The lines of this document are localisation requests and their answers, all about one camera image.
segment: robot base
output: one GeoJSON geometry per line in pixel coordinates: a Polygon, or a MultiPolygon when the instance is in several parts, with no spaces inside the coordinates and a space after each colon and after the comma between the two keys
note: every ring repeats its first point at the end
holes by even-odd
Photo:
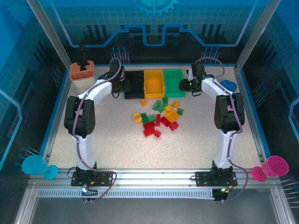
{"type": "Polygon", "coordinates": [[[102,173],[92,170],[82,170],[79,167],[76,167],[76,172],[73,173],[71,179],[71,186],[73,187],[83,187],[84,184],[88,186],[91,185],[91,182],[95,182],[93,187],[110,187],[112,184],[111,173],[102,173]]]}
{"type": "Polygon", "coordinates": [[[238,186],[233,167],[222,169],[217,168],[214,161],[210,172],[195,172],[197,187],[233,187],[238,186]]]}

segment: gear logo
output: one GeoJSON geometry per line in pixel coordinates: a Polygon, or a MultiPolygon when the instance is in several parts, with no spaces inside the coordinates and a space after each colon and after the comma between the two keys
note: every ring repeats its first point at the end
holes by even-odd
{"type": "Polygon", "coordinates": [[[174,4],[178,3],[178,0],[132,0],[136,9],[139,9],[141,13],[145,13],[147,16],[162,15],[162,13],[168,13],[169,9],[174,8],[174,4]]]}

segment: green block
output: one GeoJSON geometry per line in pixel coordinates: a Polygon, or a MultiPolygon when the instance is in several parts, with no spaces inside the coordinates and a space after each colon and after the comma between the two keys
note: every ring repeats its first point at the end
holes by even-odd
{"type": "Polygon", "coordinates": [[[149,123],[149,119],[148,117],[146,116],[146,113],[142,113],[140,114],[141,118],[142,118],[142,123],[143,124],[146,124],[146,123],[149,123]]]}
{"type": "Polygon", "coordinates": [[[158,107],[161,106],[161,101],[157,100],[157,102],[153,105],[153,110],[156,111],[158,110],[158,107]]]}
{"type": "Polygon", "coordinates": [[[181,115],[181,116],[182,116],[182,115],[183,115],[183,111],[184,111],[183,109],[181,109],[181,108],[178,108],[178,114],[179,114],[179,115],[181,115]]]}
{"type": "Polygon", "coordinates": [[[148,120],[149,120],[149,122],[156,121],[156,116],[155,115],[149,115],[148,120]]]}
{"type": "Polygon", "coordinates": [[[167,106],[167,104],[162,104],[161,106],[159,106],[157,109],[159,111],[159,113],[162,113],[166,106],[167,106]]]}
{"type": "Polygon", "coordinates": [[[168,98],[167,97],[163,98],[163,104],[168,104],[168,98]]]}

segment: toy block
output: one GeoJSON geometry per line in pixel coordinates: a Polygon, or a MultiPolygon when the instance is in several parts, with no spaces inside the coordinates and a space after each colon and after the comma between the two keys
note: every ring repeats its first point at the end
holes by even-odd
{"type": "Polygon", "coordinates": [[[179,102],[178,101],[174,101],[173,103],[172,103],[172,107],[173,108],[179,108],[179,102]]]}
{"type": "Polygon", "coordinates": [[[155,136],[156,136],[157,138],[160,138],[160,136],[161,136],[161,132],[159,132],[158,130],[155,130],[155,136]]]}
{"type": "Polygon", "coordinates": [[[160,126],[160,119],[161,119],[161,115],[157,114],[157,116],[156,116],[156,126],[160,126]]]}
{"type": "Polygon", "coordinates": [[[178,128],[178,124],[177,122],[173,122],[172,124],[169,125],[169,127],[172,131],[174,131],[178,128]]]}
{"type": "Polygon", "coordinates": [[[153,110],[156,111],[158,110],[158,107],[161,106],[161,101],[157,100],[157,102],[153,105],[153,110]]]}
{"type": "Polygon", "coordinates": [[[183,115],[183,111],[184,111],[183,109],[181,109],[181,108],[178,108],[178,114],[179,114],[179,115],[181,115],[181,116],[182,116],[182,115],[183,115]]]}
{"type": "Polygon", "coordinates": [[[166,118],[167,120],[169,120],[170,123],[176,121],[176,120],[174,119],[174,117],[170,115],[170,113],[167,113],[167,114],[165,115],[165,118],[166,118]]]}
{"type": "Polygon", "coordinates": [[[164,108],[165,112],[168,113],[169,111],[172,110],[172,106],[168,105],[164,108]]]}
{"type": "Polygon", "coordinates": [[[167,104],[162,104],[161,106],[159,106],[157,109],[159,111],[159,113],[162,113],[166,106],[167,106],[167,104]]]}
{"type": "Polygon", "coordinates": [[[151,121],[151,122],[146,123],[146,124],[143,125],[143,127],[144,127],[145,130],[146,129],[150,129],[150,128],[155,127],[155,126],[156,126],[156,124],[155,124],[154,121],[151,121]]]}
{"type": "Polygon", "coordinates": [[[141,124],[141,122],[142,122],[142,117],[140,116],[139,113],[134,113],[134,114],[133,114],[133,121],[134,121],[136,124],[141,124]]]}
{"type": "Polygon", "coordinates": [[[148,104],[148,102],[145,99],[143,99],[140,101],[140,104],[141,106],[145,106],[146,104],[148,104]]]}
{"type": "Polygon", "coordinates": [[[142,114],[140,114],[140,116],[142,117],[142,123],[143,123],[143,124],[146,124],[146,123],[149,122],[149,119],[148,119],[148,117],[146,116],[146,113],[142,113],[142,114]]]}
{"type": "Polygon", "coordinates": [[[155,115],[149,115],[148,120],[149,120],[149,122],[156,121],[156,116],[155,115]]]}
{"type": "Polygon", "coordinates": [[[168,104],[168,98],[167,97],[163,98],[163,104],[168,104]]]}
{"type": "Polygon", "coordinates": [[[160,119],[161,123],[165,125],[165,127],[168,127],[171,123],[168,119],[166,119],[165,117],[162,117],[160,119]]]}
{"type": "Polygon", "coordinates": [[[176,113],[174,110],[168,112],[175,120],[179,118],[179,114],[176,113]]]}
{"type": "Polygon", "coordinates": [[[155,129],[154,129],[153,127],[151,127],[151,128],[145,129],[145,130],[143,131],[143,133],[144,133],[145,137],[148,137],[148,136],[150,136],[151,134],[154,134],[154,133],[155,133],[155,129]]]}

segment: yellow bin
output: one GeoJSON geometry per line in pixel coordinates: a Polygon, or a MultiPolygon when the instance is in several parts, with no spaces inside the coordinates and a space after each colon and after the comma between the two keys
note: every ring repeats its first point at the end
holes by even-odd
{"type": "Polygon", "coordinates": [[[144,97],[163,98],[165,97],[165,83],[163,70],[144,71],[144,97]]]}

